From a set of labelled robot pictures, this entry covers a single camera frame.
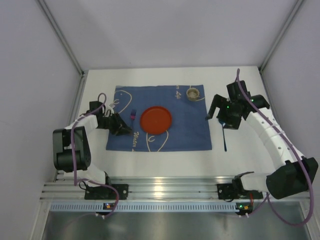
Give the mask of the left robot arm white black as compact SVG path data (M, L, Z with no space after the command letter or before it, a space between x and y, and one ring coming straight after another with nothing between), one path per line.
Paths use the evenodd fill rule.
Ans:
M92 163L88 135L97 129L108 130L114 136L126 136L133 132L111 107L100 101L91 101L89 110L69 126L52 133L53 164L56 170L73 174L73 182L91 185L109 185L107 173Z

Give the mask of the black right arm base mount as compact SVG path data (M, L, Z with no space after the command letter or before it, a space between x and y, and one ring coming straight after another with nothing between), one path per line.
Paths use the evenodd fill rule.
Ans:
M218 199L226 202L232 202L233 200L260 200L263 199L263 194L257 190L245 190L241 182L241 177L245 174L236 175L231 183L218 183L217 193Z

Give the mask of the blue cloth placemat gold print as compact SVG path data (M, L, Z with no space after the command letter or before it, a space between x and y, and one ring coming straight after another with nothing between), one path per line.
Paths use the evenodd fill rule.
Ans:
M188 85L117 86L113 104L115 112L130 127L130 114L136 109L133 135L109 134L106 149L125 152L185 152L212 149L203 85L196 85L199 99L187 99ZM164 133L154 135L140 127L142 113L150 107L161 106L172 115L171 127Z

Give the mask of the orange plastic plate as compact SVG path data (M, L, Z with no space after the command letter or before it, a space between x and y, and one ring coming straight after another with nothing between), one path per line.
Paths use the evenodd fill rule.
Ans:
M140 116L141 129L152 135L160 135L166 132L172 125L172 114L163 106L147 108Z

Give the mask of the speckled ceramic cup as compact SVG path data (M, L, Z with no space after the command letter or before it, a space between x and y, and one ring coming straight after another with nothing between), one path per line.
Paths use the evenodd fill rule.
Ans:
M190 87L186 91L187 99L191 102L196 102L200 97L200 91L195 87Z

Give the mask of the iridescent purple fork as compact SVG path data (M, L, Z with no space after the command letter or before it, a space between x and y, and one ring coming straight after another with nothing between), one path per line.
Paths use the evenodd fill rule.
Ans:
M134 121L136 119L136 113L137 113L136 109L132 109L130 113L130 128L131 128L130 134L131 135L134 134Z

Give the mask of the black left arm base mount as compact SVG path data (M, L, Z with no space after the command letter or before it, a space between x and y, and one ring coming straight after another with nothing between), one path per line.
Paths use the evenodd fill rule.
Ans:
M88 181L79 182L78 186L80 189L84 190L84 199L85 200L126 200L129 194L129 185L128 184L117 184L111 183L111 179L106 177L106 184L114 188L119 197L117 197L117 193L115 190L101 186L88 185Z

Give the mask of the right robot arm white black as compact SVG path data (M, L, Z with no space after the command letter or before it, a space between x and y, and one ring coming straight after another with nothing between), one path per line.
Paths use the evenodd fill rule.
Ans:
M275 171L255 173L248 171L236 175L232 183L240 194L249 191L268 192L275 199L283 199L306 192L318 170L315 158L305 157L295 146L289 146L285 132L275 120L264 96L251 95L245 81L227 85L228 97L213 97L206 120L212 119L219 109L217 119L225 129L239 129L245 120L255 131L269 153Z

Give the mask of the blue metal spoon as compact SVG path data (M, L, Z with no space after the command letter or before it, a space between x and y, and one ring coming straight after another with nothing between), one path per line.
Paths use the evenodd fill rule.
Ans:
M222 128L222 136L223 136L223 146L224 146L224 151L227 152L228 149L227 149L227 144L226 144L226 137L225 137L225 123L222 121L222 120L218 120L218 122L220 123L221 125L221 128Z

